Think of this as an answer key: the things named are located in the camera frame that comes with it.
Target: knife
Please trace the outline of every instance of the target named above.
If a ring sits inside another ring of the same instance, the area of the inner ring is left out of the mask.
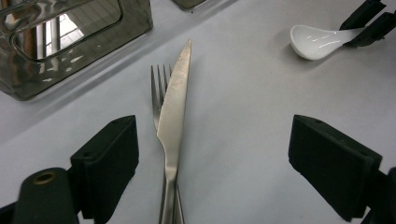
[[[177,168],[183,135],[191,44],[192,41],[189,39],[178,56],[169,80],[158,123],[157,137],[162,143],[165,153],[160,224],[174,224]]]

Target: white table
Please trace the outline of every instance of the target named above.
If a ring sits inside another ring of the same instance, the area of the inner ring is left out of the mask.
[[[362,2],[208,0],[182,11],[152,0],[147,35],[31,102],[0,94],[0,206],[28,175],[69,168],[107,123],[136,115],[140,163],[109,223],[157,223],[163,149],[149,67],[174,63],[192,38],[179,170],[186,223],[345,223],[289,164],[292,118],[321,119],[378,152],[384,173],[396,166],[396,31],[315,62],[296,55],[289,31],[336,30]]]

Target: silver cutlery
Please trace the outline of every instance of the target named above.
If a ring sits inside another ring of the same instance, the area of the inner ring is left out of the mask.
[[[178,56],[169,83],[164,79],[164,96],[163,85],[159,76],[160,99],[157,98],[155,77],[153,68],[151,67],[151,93],[154,124],[157,128],[157,137],[163,145],[165,154],[160,224],[174,224],[177,223],[177,221],[179,221],[179,223],[184,223],[180,198],[176,196],[176,192],[178,192],[177,168],[183,135],[184,111],[191,60],[191,44],[192,41],[189,40]]]

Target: white spoon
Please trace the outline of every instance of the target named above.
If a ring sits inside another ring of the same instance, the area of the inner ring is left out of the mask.
[[[291,46],[297,54],[308,60],[326,57],[355,38],[363,28],[343,31],[326,31],[295,25],[290,30]]]

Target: ceramic spoon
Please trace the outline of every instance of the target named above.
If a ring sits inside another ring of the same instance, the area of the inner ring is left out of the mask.
[[[305,25],[295,25],[290,30],[291,46],[303,58],[318,60],[351,41],[362,30],[364,27],[353,30],[326,31]]]

